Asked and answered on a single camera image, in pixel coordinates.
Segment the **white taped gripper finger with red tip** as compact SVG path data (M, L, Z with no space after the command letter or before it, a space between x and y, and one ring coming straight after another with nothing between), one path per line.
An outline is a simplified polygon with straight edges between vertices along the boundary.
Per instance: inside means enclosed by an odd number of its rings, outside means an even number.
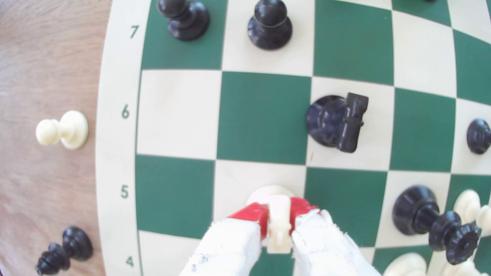
M251 203L212 223L180 275L249 275L267 236L269 208Z
M301 275L381 275L329 211L292 197L290 221L293 255Z

